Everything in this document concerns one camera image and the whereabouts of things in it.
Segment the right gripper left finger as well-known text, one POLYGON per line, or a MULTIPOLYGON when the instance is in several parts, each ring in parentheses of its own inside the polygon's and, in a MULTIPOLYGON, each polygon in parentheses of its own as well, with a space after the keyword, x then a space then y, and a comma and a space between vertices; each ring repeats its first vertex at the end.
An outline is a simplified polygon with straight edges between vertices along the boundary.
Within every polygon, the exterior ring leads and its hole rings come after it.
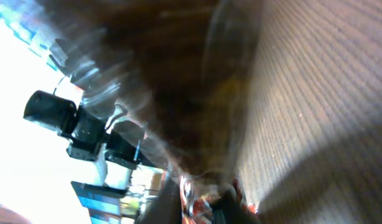
POLYGON ((137 219, 137 224, 181 224, 181 210, 179 185, 167 179, 158 197, 137 219))

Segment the red Top snack bag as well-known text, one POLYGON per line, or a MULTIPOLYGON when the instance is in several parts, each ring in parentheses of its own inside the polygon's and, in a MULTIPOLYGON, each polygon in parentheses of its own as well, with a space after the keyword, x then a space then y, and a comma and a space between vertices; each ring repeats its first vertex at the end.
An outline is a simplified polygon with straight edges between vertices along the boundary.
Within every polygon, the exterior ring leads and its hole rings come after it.
MULTIPOLYGON (((246 201, 244 188, 238 177, 235 177, 231 184, 225 186, 225 192, 230 188, 236 190, 237 197, 241 202, 241 207, 248 209, 257 216, 256 206, 246 201)), ((212 195, 198 196, 196 187, 185 177, 180 178, 179 189, 182 207, 182 224, 214 224, 211 206, 218 201, 222 195, 217 198, 212 195)))

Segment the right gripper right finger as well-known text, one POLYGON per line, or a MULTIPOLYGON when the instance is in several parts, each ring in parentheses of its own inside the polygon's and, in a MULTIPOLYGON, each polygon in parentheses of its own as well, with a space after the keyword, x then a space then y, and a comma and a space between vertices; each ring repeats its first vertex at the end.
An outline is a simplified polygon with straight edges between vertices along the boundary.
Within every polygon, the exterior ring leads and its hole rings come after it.
POLYGON ((234 188, 228 189, 211 208, 214 224, 259 224, 255 214, 241 207, 234 188))

